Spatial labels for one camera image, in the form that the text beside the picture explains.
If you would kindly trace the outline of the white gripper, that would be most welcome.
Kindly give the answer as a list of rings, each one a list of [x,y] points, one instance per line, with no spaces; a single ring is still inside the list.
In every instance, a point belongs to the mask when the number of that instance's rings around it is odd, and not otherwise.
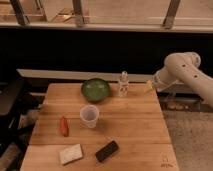
[[[169,72],[162,68],[158,70],[153,76],[153,85],[158,90],[163,90],[167,88],[170,84],[171,78]],[[149,92],[153,90],[152,81],[148,80],[146,82],[146,87],[144,92]]]

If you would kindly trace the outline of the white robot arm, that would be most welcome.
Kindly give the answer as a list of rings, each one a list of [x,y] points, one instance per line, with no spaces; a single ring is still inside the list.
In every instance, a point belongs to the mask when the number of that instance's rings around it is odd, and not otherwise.
[[[181,81],[213,108],[213,78],[198,69],[200,64],[201,57],[196,52],[171,53],[147,84],[150,89],[163,91]]]

